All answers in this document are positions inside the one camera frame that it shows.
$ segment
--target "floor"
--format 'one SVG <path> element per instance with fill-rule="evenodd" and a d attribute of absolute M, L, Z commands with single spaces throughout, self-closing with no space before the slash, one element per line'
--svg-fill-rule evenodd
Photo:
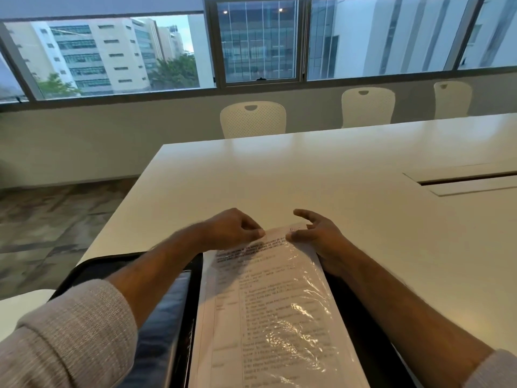
<path fill-rule="evenodd" d="M 0 300 L 57 288 L 136 180 L 0 192 Z"/>

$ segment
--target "white chair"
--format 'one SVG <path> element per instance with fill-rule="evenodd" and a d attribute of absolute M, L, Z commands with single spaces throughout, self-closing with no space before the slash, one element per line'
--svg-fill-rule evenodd
<path fill-rule="evenodd" d="M 391 123 L 395 93 L 387 88 L 351 88 L 341 96 L 343 127 L 368 127 Z"/>
<path fill-rule="evenodd" d="M 467 117 L 472 87 L 463 82 L 444 81 L 434 84 L 436 110 L 434 119 Z"/>
<path fill-rule="evenodd" d="M 224 138 L 285 133 L 287 115 L 275 102 L 241 102 L 221 111 Z"/>
<path fill-rule="evenodd" d="M 34 290 L 0 300 L 0 341 L 15 330 L 16 323 L 25 313 L 42 306 L 54 292 L 55 290 Z"/>

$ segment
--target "conference table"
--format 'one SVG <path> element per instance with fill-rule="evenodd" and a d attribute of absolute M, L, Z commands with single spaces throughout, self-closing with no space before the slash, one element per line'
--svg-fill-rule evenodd
<path fill-rule="evenodd" d="M 447 318 L 517 353 L 516 147 L 517 114 L 166 144 L 80 262 L 145 251 L 230 207 L 264 229 L 307 208 Z"/>

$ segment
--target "person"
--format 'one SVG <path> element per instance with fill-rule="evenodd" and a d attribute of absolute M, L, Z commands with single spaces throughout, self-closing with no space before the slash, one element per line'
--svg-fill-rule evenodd
<path fill-rule="evenodd" d="M 456 326 L 355 247 L 329 219 L 286 235 L 312 245 L 322 266 L 341 277 L 428 388 L 517 386 L 517 359 Z M 108 388 L 130 371 L 138 328 L 198 253 L 256 241 L 264 230 L 230 209 L 193 224 L 106 280 L 90 280 L 23 316 L 0 342 L 0 386 Z"/>

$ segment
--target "rolled-up sleeve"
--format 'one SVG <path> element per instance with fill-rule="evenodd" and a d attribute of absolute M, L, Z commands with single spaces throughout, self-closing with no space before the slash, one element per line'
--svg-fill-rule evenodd
<path fill-rule="evenodd" d="M 0 342 L 0 386 L 110 388 L 131 370 L 137 338 L 122 294 L 88 281 L 23 316 Z"/>
<path fill-rule="evenodd" d="M 493 352 L 474 371 L 464 388 L 510 388 L 517 386 L 517 358 L 506 350 Z"/>

